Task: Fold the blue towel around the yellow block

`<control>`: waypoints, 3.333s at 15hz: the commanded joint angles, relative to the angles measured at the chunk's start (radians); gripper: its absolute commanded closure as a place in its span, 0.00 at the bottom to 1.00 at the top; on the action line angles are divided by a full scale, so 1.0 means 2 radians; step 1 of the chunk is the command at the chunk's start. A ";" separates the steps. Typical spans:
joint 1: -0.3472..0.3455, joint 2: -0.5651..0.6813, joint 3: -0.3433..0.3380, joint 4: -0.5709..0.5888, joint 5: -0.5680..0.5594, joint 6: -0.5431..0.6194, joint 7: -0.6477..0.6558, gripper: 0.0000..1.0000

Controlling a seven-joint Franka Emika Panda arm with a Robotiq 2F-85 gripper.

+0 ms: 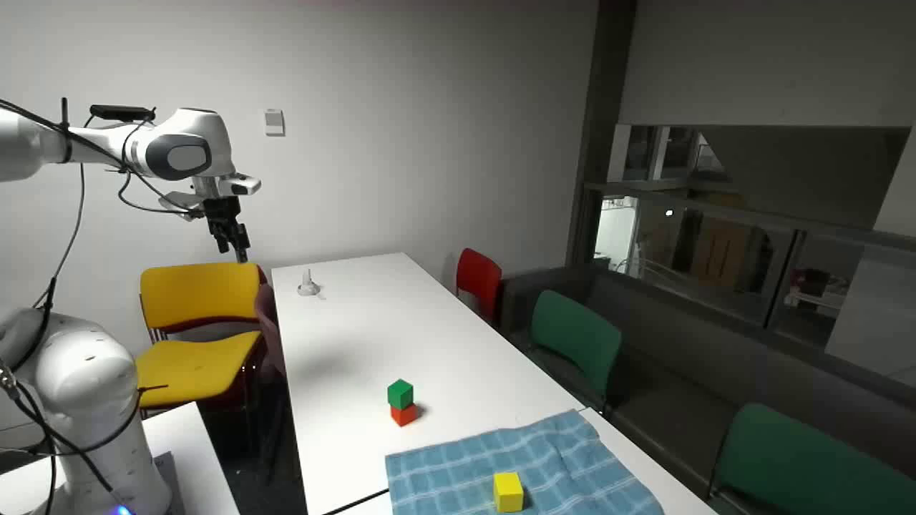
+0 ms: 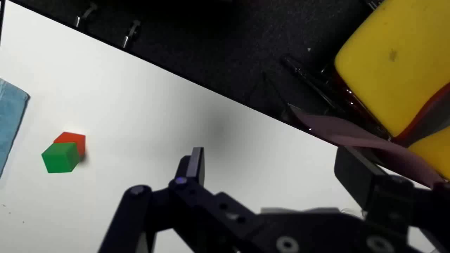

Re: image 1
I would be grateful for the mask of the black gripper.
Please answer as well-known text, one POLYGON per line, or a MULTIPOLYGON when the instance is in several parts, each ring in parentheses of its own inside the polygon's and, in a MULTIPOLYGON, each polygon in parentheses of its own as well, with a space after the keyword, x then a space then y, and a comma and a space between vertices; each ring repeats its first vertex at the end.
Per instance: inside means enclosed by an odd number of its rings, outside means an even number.
POLYGON ((208 224, 208 231, 218 238, 218 251, 227 251, 227 243, 233 243, 239 263, 250 261, 250 243, 244 238, 244 224, 239 221, 240 204, 234 197, 216 197, 203 204, 203 214, 208 224))

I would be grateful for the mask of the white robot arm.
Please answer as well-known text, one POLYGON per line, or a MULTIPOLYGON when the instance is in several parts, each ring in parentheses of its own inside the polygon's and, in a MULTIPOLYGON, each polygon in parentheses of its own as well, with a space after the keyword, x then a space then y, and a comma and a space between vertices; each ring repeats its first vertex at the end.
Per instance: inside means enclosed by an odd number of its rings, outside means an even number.
MULTIPOLYGON (((213 109, 178 109, 156 120, 140 105, 94 105, 108 127, 51 122, 17 102, 2 102, 0 178, 25 181, 47 164, 107 164, 127 174, 190 181, 190 194, 167 204, 183 217, 203 217, 221 251, 247 258, 250 234, 239 221, 240 194, 260 182, 233 164, 223 117, 213 109)), ((2 391, 51 444, 47 515, 167 515, 163 480, 144 423, 135 358, 97 324, 44 303, 2 321, 2 391)))

